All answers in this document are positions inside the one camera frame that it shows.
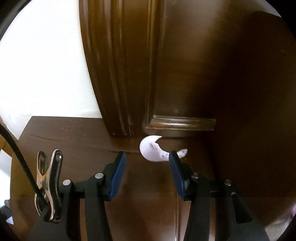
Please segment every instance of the metal screw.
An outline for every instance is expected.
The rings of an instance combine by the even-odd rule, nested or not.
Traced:
[[[193,178],[199,178],[199,174],[197,173],[197,172],[194,172],[194,173],[192,173],[192,175],[191,175]]]
[[[231,185],[232,185],[232,182],[231,182],[229,179],[226,179],[226,180],[224,181],[224,184],[225,184],[226,186],[231,186]]]
[[[60,161],[62,159],[62,155],[60,154],[60,153],[58,153],[57,155],[56,155],[56,160],[57,161]]]
[[[66,179],[63,181],[64,186],[68,186],[70,183],[71,183],[71,181],[69,179]]]
[[[97,174],[95,174],[95,178],[96,179],[101,179],[102,177],[104,176],[104,174],[103,173],[97,173]]]

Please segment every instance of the door molding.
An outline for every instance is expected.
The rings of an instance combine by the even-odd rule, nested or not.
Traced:
[[[157,57],[159,53],[159,43],[163,33],[163,2],[149,0],[148,26],[147,26],[147,49],[149,59],[148,78],[145,89],[145,117],[144,126],[148,127],[153,119],[155,104],[155,80],[157,70]]]
[[[146,129],[213,131],[215,125],[215,119],[154,115],[146,126]]]
[[[131,136],[123,0],[79,0],[81,36],[94,94],[111,135]]]

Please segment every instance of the metal clip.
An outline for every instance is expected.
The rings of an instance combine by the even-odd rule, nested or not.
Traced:
[[[59,175],[61,172],[63,153],[55,150],[47,168],[46,155],[39,151],[37,155],[37,185],[44,198],[48,199],[51,206],[49,222],[58,222],[61,216],[61,198],[59,196]],[[43,208],[35,194],[35,207],[41,214]]]

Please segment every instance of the wooden door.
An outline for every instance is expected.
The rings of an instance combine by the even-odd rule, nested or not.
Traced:
[[[214,130],[214,88],[264,0],[80,0],[90,78],[112,135]]]

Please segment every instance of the white wall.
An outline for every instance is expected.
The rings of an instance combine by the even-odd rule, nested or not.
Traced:
[[[0,116],[19,138],[31,116],[101,118],[78,0],[32,0],[0,41]]]

